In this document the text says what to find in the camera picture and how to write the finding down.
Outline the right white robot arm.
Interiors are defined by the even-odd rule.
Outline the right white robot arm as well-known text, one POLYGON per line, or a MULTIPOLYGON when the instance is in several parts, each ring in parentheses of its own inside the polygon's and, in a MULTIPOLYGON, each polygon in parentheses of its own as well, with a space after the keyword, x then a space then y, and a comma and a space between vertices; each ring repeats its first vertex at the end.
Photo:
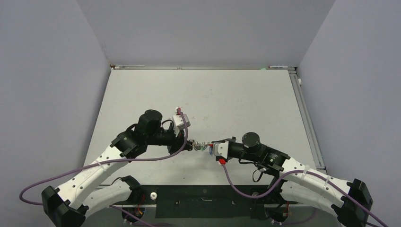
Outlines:
POLYGON ((254 165, 262 175, 273 176, 267 191, 257 195, 241 192, 229 180, 232 188, 246 198, 308 205, 333 215, 345 227, 365 227, 372 215, 373 200, 363 181, 350 182, 324 174, 262 144, 255 132, 244 134, 240 143, 228 138, 212 141, 209 147, 222 166, 236 158, 240 164, 254 165))

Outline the red handled metal key holder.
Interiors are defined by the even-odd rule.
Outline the red handled metal key holder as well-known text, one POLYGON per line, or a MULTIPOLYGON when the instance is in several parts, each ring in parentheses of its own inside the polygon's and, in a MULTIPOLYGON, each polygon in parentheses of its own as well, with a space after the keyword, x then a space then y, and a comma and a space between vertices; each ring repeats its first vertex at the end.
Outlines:
POLYGON ((211 142, 199 142, 199 141, 193 141, 192 142, 192 147, 193 150, 195 151, 205 151, 207 152, 210 156, 213 155, 213 144, 211 142))

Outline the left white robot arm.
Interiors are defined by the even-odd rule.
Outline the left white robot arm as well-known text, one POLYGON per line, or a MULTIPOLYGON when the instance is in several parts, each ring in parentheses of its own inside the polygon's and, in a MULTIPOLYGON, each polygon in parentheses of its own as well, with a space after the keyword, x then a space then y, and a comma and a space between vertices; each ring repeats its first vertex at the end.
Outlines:
POLYGON ((170 156, 191 150, 187 115, 177 108, 168 129, 163 128, 162 118, 159 111, 146 110, 137 123, 119 133, 90 165, 67 182, 46 187, 42 191, 42 203, 52 223, 57 227, 80 227, 89 216, 110 205, 138 202, 143 190, 132 176, 122 177, 102 189, 98 186, 130 162, 138 162, 138 156, 148 146, 166 146, 170 156))

